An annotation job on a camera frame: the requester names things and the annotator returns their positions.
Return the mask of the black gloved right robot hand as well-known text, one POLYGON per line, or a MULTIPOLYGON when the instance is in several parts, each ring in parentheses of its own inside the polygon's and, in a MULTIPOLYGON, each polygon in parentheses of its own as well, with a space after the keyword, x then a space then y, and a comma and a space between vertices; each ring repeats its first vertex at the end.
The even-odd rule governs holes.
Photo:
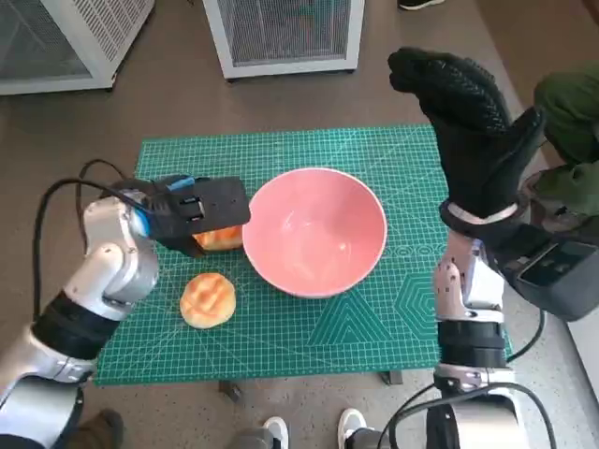
POLYGON ((402 47, 387 63, 393 89, 414 95, 434 129, 449 201, 478 219, 514 205, 543 111, 530 107, 513 119, 495 78, 470 58, 402 47))

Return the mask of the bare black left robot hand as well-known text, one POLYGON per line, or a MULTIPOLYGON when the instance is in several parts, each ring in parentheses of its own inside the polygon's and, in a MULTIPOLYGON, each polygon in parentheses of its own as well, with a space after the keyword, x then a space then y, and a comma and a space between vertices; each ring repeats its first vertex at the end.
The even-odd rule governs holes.
POLYGON ((197 199, 189 195, 196 180, 188 175, 170 175, 151 181, 145 199, 149 212, 149 236, 169 250, 198 258, 204 254, 193 237, 191 224, 201 217, 197 199))

